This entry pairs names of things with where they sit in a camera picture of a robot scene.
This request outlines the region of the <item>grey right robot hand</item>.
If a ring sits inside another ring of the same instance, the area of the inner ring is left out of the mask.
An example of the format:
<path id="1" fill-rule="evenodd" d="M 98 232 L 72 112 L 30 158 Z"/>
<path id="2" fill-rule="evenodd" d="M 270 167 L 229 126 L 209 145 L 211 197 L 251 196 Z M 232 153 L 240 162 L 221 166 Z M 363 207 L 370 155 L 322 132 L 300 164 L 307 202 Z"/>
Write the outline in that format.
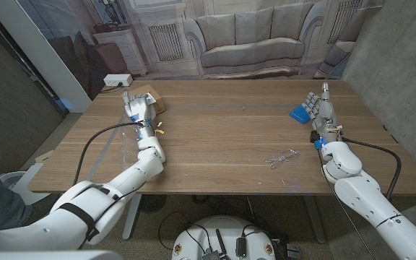
<path id="1" fill-rule="evenodd" d="M 307 99 L 301 104 L 312 120 L 313 129 L 317 131 L 322 131 L 324 127 L 335 128 L 338 125 L 327 82 L 322 84 L 322 90 L 321 96 L 309 92 Z"/>

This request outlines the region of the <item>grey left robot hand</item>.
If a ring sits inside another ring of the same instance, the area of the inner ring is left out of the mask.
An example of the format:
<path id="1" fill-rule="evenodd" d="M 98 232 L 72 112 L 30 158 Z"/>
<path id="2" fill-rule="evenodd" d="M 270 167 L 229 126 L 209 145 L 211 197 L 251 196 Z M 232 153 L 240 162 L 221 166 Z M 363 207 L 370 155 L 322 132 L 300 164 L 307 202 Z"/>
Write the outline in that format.
<path id="1" fill-rule="evenodd" d="M 129 91 L 122 94 L 126 115 L 132 122 L 151 125 L 156 116 L 153 106 L 154 100 L 150 99 L 149 93 L 130 95 Z"/>

